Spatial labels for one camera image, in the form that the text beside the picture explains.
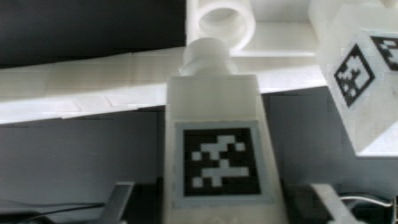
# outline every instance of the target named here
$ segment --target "black and white square pattern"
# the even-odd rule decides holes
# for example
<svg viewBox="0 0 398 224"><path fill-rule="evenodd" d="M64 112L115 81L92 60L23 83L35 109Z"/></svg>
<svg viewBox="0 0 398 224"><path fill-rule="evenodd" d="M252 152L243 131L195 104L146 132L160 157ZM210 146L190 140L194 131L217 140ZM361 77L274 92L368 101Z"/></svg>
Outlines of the black and white square pattern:
<svg viewBox="0 0 398 224"><path fill-rule="evenodd" d="M371 37L384 62L393 71L398 71L398 38Z"/></svg>
<svg viewBox="0 0 398 224"><path fill-rule="evenodd" d="M185 130L185 196L259 194L250 129Z"/></svg>
<svg viewBox="0 0 398 224"><path fill-rule="evenodd" d="M370 64L355 45L334 73L346 106L350 107L375 80Z"/></svg>
<svg viewBox="0 0 398 224"><path fill-rule="evenodd" d="M176 207L272 202L258 121L176 124Z"/></svg>

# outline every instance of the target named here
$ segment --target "white cube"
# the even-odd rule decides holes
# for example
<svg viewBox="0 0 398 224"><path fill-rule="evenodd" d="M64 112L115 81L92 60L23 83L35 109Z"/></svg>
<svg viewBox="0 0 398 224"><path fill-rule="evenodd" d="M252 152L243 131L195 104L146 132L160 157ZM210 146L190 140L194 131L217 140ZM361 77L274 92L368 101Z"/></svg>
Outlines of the white cube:
<svg viewBox="0 0 398 224"><path fill-rule="evenodd" d="M398 33L361 31L325 72L359 156L398 156Z"/></svg>

